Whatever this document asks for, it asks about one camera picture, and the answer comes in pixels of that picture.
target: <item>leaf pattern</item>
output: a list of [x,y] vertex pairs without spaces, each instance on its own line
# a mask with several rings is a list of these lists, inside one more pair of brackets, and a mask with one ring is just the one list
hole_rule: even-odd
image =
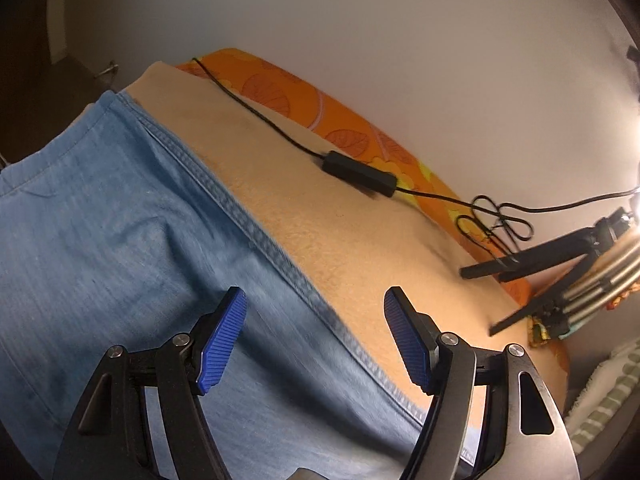
[[354,130],[334,130],[325,139],[352,157],[362,155],[369,146],[369,137]]
[[265,61],[263,59],[261,59],[260,62],[262,63],[262,66],[267,70],[277,70],[278,72],[280,72],[280,75],[283,76],[283,78],[288,79],[293,83],[302,82],[302,79],[300,79],[298,76],[293,75],[291,72],[287,72],[283,68],[280,68],[279,66],[276,66],[273,63],[269,63],[268,61]]
[[414,156],[402,146],[400,146],[400,144],[395,142],[391,137],[389,137],[387,134],[384,134],[380,130],[377,131],[377,134],[378,139],[380,140],[380,144],[382,145],[382,149],[390,155],[391,159],[394,158],[395,160],[403,162],[404,164],[414,163]]
[[244,97],[271,108],[271,110],[289,117],[291,108],[289,99],[282,89],[263,74],[254,74],[242,85],[240,92]]

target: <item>denim fabric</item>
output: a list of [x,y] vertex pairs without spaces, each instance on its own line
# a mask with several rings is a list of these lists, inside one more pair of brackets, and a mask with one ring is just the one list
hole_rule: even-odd
[[[126,93],[107,92],[3,170],[0,219],[0,420],[44,478],[104,351],[161,345],[232,285],[246,292],[248,315],[221,383],[201,399],[231,475],[284,480],[306,467],[331,480],[399,477],[424,413]],[[156,456],[174,478],[153,392]]]

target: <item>green striped fabric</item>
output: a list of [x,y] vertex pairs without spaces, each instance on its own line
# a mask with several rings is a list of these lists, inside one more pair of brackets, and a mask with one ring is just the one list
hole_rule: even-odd
[[604,429],[611,417],[625,402],[640,380],[640,340],[636,348],[629,353],[622,367],[622,375],[616,379],[609,393],[600,401],[585,421],[571,435],[574,453],[579,454]]

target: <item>colorful fabric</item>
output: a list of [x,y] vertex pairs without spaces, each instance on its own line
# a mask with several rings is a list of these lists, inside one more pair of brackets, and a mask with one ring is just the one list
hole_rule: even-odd
[[[427,165],[392,137],[299,77],[235,48],[213,52],[200,60],[226,87],[308,128],[356,160],[390,171],[398,177],[399,186],[458,198]],[[178,65],[178,68],[207,77],[194,61]],[[490,258],[487,252],[463,237],[456,227],[456,218],[469,214],[468,208],[441,200],[399,195],[440,225],[478,262]],[[495,253],[495,248],[484,240],[477,227],[467,223],[465,228],[475,240]],[[527,280],[501,285],[518,304],[529,301],[531,287]]]

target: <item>blue gripper pad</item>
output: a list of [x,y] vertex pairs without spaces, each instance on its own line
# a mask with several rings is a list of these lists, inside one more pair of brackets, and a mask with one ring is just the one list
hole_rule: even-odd
[[409,377],[414,384],[421,388],[426,388],[431,379],[427,351],[414,327],[411,326],[407,315],[402,310],[392,288],[385,293],[385,319],[400,351],[400,356],[406,371],[409,373]]
[[212,386],[220,382],[234,343],[244,325],[246,309],[246,294],[241,288],[236,288],[225,313],[202,351],[200,373],[196,379],[196,386],[201,394],[205,395]]

